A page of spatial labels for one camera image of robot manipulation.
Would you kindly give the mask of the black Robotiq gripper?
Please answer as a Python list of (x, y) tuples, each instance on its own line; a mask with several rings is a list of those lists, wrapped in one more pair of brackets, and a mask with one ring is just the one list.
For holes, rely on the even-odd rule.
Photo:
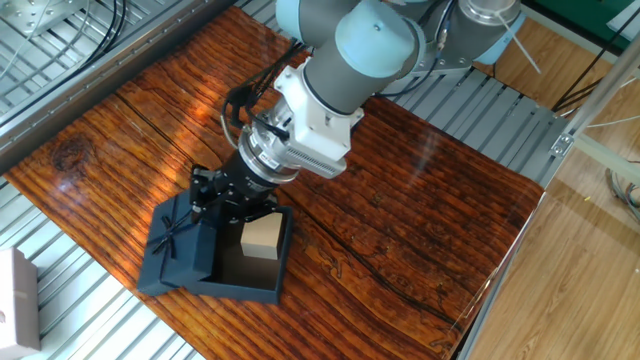
[(221, 214), (226, 219), (253, 222), (276, 210), (277, 187), (254, 173), (239, 152), (224, 162), (219, 175), (217, 170), (194, 165), (189, 187), (191, 222), (198, 223), (214, 213), (217, 194), (223, 197)]

